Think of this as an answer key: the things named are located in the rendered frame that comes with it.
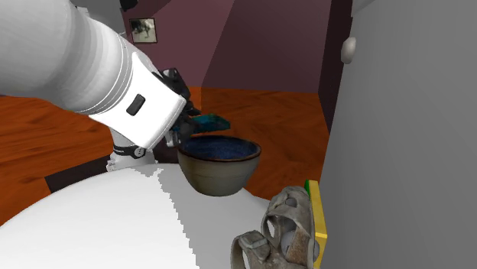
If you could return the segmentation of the teal block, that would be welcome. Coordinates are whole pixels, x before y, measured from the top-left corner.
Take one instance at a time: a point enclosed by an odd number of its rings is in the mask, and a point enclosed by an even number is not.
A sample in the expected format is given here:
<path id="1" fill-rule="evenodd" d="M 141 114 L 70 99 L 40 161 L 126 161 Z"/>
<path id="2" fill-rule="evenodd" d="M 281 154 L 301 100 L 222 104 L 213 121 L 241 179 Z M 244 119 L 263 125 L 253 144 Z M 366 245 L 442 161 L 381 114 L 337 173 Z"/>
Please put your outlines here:
<path id="1" fill-rule="evenodd" d="M 231 128 L 230 122 L 215 114 L 187 116 L 174 130 L 185 134 L 202 134 L 225 131 Z"/>

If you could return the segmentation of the grey bowl with blue inside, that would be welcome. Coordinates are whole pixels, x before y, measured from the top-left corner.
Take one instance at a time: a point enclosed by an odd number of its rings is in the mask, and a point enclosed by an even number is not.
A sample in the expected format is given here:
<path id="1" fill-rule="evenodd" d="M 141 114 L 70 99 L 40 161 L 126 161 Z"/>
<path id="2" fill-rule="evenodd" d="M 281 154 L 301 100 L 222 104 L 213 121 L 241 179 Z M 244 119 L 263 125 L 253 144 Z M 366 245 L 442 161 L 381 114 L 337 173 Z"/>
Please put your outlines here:
<path id="1" fill-rule="evenodd" d="M 231 196 L 244 188 L 260 156 L 259 144 L 227 135 L 192 137 L 177 149 L 188 183 L 207 196 Z"/>

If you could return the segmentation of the grey brown openwork figure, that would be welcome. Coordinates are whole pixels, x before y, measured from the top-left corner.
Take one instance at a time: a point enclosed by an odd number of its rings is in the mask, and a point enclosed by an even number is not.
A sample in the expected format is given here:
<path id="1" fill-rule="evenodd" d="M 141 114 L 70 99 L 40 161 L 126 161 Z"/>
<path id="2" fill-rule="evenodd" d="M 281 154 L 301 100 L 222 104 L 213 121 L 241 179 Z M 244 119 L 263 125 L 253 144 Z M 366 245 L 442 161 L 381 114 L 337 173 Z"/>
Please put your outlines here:
<path id="1" fill-rule="evenodd" d="M 313 208 L 301 186 L 287 186 L 274 196 L 261 229 L 234 238 L 231 269 L 314 269 L 320 255 Z"/>

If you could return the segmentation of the yellow box with green edge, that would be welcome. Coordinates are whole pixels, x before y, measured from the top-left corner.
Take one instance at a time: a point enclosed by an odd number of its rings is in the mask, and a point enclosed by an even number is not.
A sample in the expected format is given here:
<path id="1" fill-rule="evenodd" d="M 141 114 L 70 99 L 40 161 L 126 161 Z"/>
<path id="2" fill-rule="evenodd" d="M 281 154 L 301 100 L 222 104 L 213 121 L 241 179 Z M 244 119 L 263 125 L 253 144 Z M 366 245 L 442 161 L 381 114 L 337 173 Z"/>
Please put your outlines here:
<path id="1" fill-rule="evenodd" d="M 315 226 L 315 240 L 320 247 L 318 257 L 313 264 L 313 269 L 320 269 L 328 235 L 326 230 L 326 221 L 323 213 L 323 204 L 320 195 L 319 183 L 315 180 L 306 180 L 305 189 L 310 196 Z"/>

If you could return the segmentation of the framed wall picture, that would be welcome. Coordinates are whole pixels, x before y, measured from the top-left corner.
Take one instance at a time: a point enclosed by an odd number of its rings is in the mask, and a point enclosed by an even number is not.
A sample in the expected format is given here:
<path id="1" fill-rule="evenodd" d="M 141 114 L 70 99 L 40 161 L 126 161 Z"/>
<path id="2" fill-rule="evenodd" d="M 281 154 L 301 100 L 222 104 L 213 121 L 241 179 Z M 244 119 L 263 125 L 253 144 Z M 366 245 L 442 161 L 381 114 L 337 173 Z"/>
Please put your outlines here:
<path id="1" fill-rule="evenodd" d="M 135 44 L 155 44 L 157 35 L 153 18 L 132 18 L 129 20 L 131 37 Z"/>

